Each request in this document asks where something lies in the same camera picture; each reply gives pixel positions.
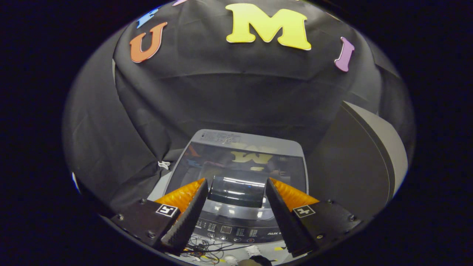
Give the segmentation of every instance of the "orange gripper pad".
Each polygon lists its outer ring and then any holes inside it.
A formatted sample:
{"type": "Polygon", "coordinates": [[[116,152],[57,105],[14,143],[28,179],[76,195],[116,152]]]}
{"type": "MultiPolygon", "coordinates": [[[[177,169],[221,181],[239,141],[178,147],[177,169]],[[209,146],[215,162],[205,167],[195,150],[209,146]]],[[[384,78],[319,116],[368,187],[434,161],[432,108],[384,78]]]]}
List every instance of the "orange gripper pad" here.
{"type": "Polygon", "coordinates": [[[201,184],[204,182],[204,180],[205,178],[202,178],[200,180],[182,186],[173,192],[169,192],[162,198],[155,200],[155,202],[175,206],[179,208],[182,215],[189,206],[189,203],[194,198],[195,193],[197,192],[201,184]]]}
{"type": "Polygon", "coordinates": [[[291,187],[271,177],[270,179],[278,190],[279,195],[281,195],[282,199],[284,200],[284,203],[286,203],[286,206],[289,208],[289,211],[292,211],[292,209],[300,206],[310,205],[319,202],[319,200],[317,200],[316,198],[313,198],[294,187],[291,187]]]}

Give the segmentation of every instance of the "control panel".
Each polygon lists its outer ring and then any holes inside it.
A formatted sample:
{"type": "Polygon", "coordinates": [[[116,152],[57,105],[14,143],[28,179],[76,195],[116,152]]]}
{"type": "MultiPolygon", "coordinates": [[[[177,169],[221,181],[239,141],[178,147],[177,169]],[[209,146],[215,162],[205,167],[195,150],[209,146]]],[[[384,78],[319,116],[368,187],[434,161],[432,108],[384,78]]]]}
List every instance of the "control panel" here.
{"type": "Polygon", "coordinates": [[[281,241],[279,227],[245,227],[199,218],[195,234],[231,243],[269,243],[281,241]]]}

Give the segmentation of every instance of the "yellow letter m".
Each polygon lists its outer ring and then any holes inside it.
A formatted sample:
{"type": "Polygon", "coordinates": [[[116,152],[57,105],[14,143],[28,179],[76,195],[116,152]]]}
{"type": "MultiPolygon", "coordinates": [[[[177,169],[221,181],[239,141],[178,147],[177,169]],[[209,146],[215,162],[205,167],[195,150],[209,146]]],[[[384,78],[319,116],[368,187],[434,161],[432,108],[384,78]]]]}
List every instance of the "yellow letter m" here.
{"type": "Polygon", "coordinates": [[[279,29],[281,45],[302,50],[312,47],[307,41],[304,21],[306,16],[289,9],[279,10],[272,18],[254,4],[231,4],[225,7],[233,11],[233,32],[227,36],[229,43],[252,43],[256,36],[250,33],[250,24],[265,42],[270,42],[279,29]]]}

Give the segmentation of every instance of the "orange letter u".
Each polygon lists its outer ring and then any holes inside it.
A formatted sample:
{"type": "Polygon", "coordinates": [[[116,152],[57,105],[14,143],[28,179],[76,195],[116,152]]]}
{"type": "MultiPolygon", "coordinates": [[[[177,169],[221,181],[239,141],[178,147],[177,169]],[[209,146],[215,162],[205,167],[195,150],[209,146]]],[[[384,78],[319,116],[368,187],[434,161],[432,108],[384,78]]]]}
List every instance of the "orange letter u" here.
{"type": "Polygon", "coordinates": [[[135,63],[143,62],[146,59],[151,58],[159,50],[159,47],[161,46],[161,35],[163,33],[163,28],[166,25],[167,25],[167,22],[164,22],[152,28],[151,30],[149,30],[152,35],[151,46],[149,47],[149,49],[147,49],[144,52],[141,49],[141,42],[143,40],[143,37],[146,35],[146,33],[142,33],[134,37],[133,40],[131,40],[130,54],[131,54],[131,60],[133,62],[135,63]]]}

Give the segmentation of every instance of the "screw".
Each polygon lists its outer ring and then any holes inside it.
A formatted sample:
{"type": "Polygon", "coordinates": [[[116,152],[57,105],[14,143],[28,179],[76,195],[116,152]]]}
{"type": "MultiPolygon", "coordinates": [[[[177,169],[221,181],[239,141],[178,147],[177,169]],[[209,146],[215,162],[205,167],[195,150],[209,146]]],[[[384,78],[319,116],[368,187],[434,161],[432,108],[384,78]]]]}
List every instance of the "screw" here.
{"type": "Polygon", "coordinates": [[[149,238],[153,239],[153,238],[156,237],[156,234],[153,233],[152,231],[148,231],[147,236],[148,236],[149,238]]]}

